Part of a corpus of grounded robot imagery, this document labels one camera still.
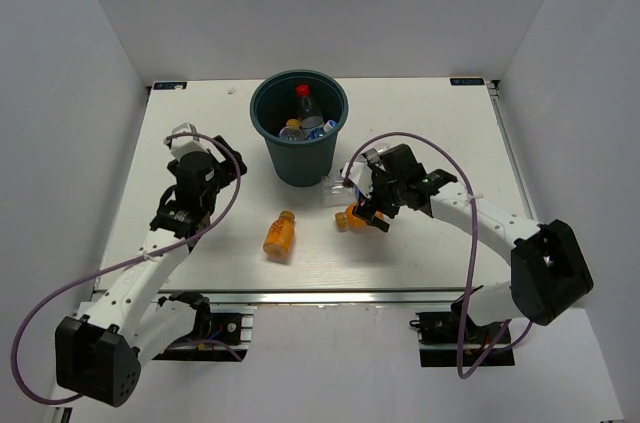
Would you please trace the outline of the orange bottle front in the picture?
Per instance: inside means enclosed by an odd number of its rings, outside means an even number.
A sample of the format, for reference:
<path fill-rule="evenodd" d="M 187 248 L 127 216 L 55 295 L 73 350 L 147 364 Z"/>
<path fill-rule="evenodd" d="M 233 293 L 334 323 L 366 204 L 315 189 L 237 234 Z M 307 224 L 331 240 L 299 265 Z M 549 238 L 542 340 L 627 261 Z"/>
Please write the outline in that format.
<path fill-rule="evenodd" d="M 267 232 L 263 251 L 271 259 L 285 260 L 290 254 L 294 237 L 295 215 L 291 211 L 282 211 Z"/>

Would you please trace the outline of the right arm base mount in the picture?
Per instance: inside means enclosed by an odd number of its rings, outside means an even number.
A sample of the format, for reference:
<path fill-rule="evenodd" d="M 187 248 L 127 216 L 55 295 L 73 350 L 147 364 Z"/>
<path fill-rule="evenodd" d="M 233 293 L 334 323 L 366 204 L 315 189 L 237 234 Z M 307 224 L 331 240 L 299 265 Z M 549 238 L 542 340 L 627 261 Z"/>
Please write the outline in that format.
<path fill-rule="evenodd" d="M 463 348 L 463 367 L 470 367 L 499 333 L 501 323 L 492 323 L 466 330 Z M 417 332 L 420 366 L 422 368 L 455 368 L 457 358 L 458 320 L 451 312 L 421 312 L 409 321 Z M 513 350 L 509 348 L 509 330 L 501 336 L 482 367 L 509 367 L 515 365 Z"/>

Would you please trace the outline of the red cap clear bottle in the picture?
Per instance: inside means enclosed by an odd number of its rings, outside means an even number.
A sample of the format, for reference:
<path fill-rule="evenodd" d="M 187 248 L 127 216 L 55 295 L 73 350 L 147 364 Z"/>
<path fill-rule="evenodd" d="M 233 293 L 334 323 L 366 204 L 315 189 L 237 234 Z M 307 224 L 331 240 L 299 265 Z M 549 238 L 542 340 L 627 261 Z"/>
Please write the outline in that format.
<path fill-rule="evenodd" d="M 310 132 L 322 127 L 325 122 L 322 109 L 314 99 L 310 86 L 307 84 L 298 85 L 295 92 L 297 96 L 296 111 L 301 129 Z"/>

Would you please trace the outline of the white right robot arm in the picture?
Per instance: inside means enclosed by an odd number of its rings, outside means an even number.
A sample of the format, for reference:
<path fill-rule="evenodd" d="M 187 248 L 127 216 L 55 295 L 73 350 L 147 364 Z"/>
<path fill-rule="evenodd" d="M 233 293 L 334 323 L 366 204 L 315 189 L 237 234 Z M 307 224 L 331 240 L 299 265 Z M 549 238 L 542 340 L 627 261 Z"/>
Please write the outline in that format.
<path fill-rule="evenodd" d="M 451 173 L 426 171 L 406 144 L 370 149 L 346 164 L 342 176 L 358 191 L 354 216 L 367 225 L 386 232 L 407 207 L 466 232 L 509 265 L 508 281 L 479 286 L 453 303 L 452 331 L 463 341 L 514 318 L 547 326 L 594 287 L 567 223 L 543 224 L 471 195 Z"/>

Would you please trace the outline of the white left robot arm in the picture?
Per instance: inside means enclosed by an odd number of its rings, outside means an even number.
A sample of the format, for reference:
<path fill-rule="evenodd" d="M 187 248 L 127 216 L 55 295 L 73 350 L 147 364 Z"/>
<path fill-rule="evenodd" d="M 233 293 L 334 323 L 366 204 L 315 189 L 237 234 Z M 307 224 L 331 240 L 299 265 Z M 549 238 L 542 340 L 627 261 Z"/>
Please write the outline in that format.
<path fill-rule="evenodd" d="M 184 129 L 165 140 L 173 157 L 175 183 L 160 199 L 137 263 L 78 317 L 66 317 L 55 331 L 56 380 L 60 387 L 112 407 L 136 388 L 142 368 L 175 343 L 198 344 L 212 330 L 210 302 L 179 291 L 146 312 L 174 270 L 199 240 L 221 221 L 217 196 L 238 186 L 247 172 L 239 152 L 225 139 Z"/>

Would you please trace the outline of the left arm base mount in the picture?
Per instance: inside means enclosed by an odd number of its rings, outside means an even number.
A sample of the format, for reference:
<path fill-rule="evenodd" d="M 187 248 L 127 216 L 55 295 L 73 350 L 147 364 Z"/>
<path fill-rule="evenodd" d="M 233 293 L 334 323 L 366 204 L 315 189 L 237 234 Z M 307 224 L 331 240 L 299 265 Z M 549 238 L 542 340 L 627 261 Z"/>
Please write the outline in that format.
<path fill-rule="evenodd" d="M 255 307 L 213 303 L 203 343 L 181 337 L 154 357 L 156 361 L 240 363 L 252 339 Z"/>

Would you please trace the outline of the blue label bottle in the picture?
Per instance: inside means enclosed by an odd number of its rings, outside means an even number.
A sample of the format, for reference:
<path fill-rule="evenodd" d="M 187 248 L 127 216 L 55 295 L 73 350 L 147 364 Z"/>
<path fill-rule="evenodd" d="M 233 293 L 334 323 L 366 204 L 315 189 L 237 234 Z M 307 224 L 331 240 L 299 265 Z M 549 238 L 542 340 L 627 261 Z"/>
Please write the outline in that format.
<path fill-rule="evenodd" d="M 357 202 L 362 193 L 352 179 L 341 174 L 328 175 L 321 180 L 322 205 L 324 207 L 347 207 Z"/>
<path fill-rule="evenodd" d="M 280 130 L 279 138 L 284 141 L 304 141 L 306 136 L 300 127 L 287 125 Z"/>
<path fill-rule="evenodd" d="M 307 135 L 308 140 L 319 139 L 327 134 L 331 133 L 337 126 L 337 122 L 334 120 L 327 120 L 322 126 L 313 128 Z"/>

